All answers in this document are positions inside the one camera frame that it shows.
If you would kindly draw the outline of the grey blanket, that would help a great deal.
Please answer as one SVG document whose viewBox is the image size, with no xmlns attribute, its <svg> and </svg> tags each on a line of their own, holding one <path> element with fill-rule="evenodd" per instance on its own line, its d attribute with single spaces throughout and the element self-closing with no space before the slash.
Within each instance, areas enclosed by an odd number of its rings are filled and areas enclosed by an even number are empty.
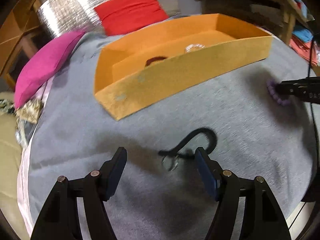
<svg viewBox="0 0 320 240">
<path fill-rule="evenodd" d="M 269 56 L 188 88 L 122 120 L 93 94 L 102 48 L 117 36 L 86 33 L 53 78 L 23 161 L 21 212 L 33 233 L 59 176 L 83 178 L 127 150 L 114 196 L 105 203 L 118 239 L 204 239 L 217 204 L 191 161 L 169 171 L 159 155 L 191 131 L 217 135 L 211 158 L 237 176 L 262 176 L 285 217 L 303 199 L 317 171 L 319 106 L 293 99 L 277 104 L 267 82 L 300 79 L 307 63 L 276 37 Z"/>
</svg>

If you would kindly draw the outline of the red pillow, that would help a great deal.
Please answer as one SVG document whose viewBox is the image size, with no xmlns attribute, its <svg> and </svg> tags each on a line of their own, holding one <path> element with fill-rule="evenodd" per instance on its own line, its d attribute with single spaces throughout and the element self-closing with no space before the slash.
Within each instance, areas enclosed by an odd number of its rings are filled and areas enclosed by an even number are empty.
<svg viewBox="0 0 320 240">
<path fill-rule="evenodd" d="M 158 0 L 109 0 L 94 10 L 108 36 L 128 34 L 169 18 Z"/>
</svg>

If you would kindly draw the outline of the pink pillow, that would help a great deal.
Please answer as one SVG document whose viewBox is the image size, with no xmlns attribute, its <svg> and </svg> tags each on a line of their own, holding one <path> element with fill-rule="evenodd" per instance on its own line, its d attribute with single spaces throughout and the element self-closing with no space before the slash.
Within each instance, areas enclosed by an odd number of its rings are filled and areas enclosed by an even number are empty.
<svg viewBox="0 0 320 240">
<path fill-rule="evenodd" d="M 84 30 L 71 31 L 48 42 L 21 70 L 14 94 L 14 106 L 22 107 L 63 66 Z"/>
</svg>

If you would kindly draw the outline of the beige sofa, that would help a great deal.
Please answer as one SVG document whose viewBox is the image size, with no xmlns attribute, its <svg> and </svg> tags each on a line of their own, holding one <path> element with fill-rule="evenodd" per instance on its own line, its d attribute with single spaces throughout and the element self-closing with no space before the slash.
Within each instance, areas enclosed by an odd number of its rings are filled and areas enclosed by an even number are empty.
<svg viewBox="0 0 320 240">
<path fill-rule="evenodd" d="M 16 117 L 1 113 L 1 212 L 20 239 L 29 239 L 17 201 L 17 175 L 22 149 L 15 132 Z"/>
</svg>

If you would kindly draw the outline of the orange cardboard box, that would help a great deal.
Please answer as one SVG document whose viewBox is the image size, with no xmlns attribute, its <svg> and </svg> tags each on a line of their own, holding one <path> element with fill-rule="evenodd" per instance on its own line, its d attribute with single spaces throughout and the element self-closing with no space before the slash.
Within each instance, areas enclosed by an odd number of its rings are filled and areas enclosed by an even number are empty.
<svg viewBox="0 0 320 240">
<path fill-rule="evenodd" d="M 273 37 L 223 14 L 156 23 L 101 50 L 94 96 L 120 120 L 189 87 L 269 56 Z"/>
</svg>

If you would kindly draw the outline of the wooden cabinet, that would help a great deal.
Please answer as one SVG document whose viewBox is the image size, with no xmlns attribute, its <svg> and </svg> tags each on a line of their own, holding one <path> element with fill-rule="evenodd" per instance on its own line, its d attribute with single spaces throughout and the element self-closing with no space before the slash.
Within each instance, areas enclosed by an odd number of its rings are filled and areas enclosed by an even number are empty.
<svg viewBox="0 0 320 240">
<path fill-rule="evenodd" d="M 50 41 L 37 11 L 46 0 L 1 0 L 1 91 L 15 89 L 22 64 Z"/>
</svg>

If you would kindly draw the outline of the silver foil insulation sheet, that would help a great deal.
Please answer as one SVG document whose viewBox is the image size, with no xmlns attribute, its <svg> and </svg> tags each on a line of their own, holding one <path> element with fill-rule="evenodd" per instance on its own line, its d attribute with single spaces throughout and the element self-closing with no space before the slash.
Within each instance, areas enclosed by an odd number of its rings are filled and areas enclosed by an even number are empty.
<svg viewBox="0 0 320 240">
<path fill-rule="evenodd" d="M 51 37 L 75 30 L 101 31 L 101 20 L 94 8 L 108 0 L 47 0 L 37 11 Z M 158 0 L 168 16 L 180 13 L 178 0 Z"/>
</svg>

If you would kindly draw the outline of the wooden shelf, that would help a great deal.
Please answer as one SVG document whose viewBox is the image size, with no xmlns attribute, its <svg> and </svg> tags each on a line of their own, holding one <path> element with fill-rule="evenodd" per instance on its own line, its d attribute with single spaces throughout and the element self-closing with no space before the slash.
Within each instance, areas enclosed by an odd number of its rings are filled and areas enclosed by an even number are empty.
<svg viewBox="0 0 320 240">
<path fill-rule="evenodd" d="M 309 29 L 294 0 L 195 0 L 203 14 L 224 14 L 256 24 L 289 44 L 296 25 Z"/>
</svg>

